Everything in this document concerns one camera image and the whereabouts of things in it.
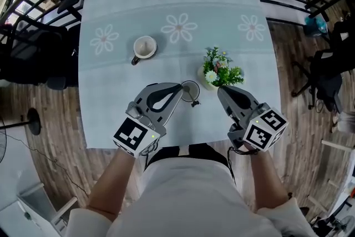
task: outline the black fan stand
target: black fan stand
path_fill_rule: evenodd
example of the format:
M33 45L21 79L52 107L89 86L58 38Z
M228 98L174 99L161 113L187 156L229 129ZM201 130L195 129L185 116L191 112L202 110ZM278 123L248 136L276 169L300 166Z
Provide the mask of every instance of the black fan stand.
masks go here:
M28 125L29 130L33 135L39 135L40 134L40 119L38 112L36 109L31 108L27 112L27 122L21 122L17 124L10 124L10 125L4 125L0 127L1 129L8 129L8 128L14 128L14 127L19 127L21 125Z

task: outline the white t-shirt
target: white t-shirt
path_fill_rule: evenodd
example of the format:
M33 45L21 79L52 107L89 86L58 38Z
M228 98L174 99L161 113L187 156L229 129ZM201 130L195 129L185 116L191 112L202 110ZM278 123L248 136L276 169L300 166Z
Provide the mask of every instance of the white t-shirt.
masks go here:
M138 201L112 223L87 209L70 212L66 237L316 236L292 198L250 211L221 163L169 158L143 173Z

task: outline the white flower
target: white flower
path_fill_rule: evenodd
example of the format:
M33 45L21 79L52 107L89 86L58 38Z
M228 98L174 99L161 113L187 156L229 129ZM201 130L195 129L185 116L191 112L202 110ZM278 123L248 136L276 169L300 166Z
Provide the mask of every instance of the white flower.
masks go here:
M175 44L180 36L187 42L192 41L192 35L188 30L196 29L197 24L187 23L188 19L189 16L186 13L180 15L179 21L173 15L166 16L166 21L171 25L163 26L161 31L163 33L172 33L170 35L170 43Z
M108 52L113 51L113 44L110 41L116 40L119 37L119 33L111 33L111 31L111 24L106 26L105 31L103 31L101 28L96 29L95 35L97 36L97 38L93 38L90 41L90 45L96 47L95 54L97 56L104 50L104 48Z
M205 78L207 82L212 83L213 81L218 80L218 75L213 70L210 70L206 73Z
M265 26L262 24L257 24L257 17L252 15L249 20L248 17L242 15L241 18L244 24L239 24L238 29L240 31L248 31L246 33L246 39L248 41L252 41L255 36L259 41L263 41L264 36L262 33L260 33L260 31L265 31Z

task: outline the mug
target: mug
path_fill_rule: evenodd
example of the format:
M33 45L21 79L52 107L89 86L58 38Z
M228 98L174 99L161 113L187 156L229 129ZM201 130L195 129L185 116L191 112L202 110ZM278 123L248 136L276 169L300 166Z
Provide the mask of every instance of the mug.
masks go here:
M152 37L143 36L135 40L133 44L134 58L131 64L136 65L141 59L147 59L156 52L156 41Z

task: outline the person's right arm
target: person's right arm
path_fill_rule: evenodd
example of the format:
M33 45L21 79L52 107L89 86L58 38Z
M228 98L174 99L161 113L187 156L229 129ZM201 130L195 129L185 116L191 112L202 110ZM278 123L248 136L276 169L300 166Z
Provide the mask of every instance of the person's right arm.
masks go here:
M268 151L251 155L257 209L275 208L288 201L285 187L277 175Z

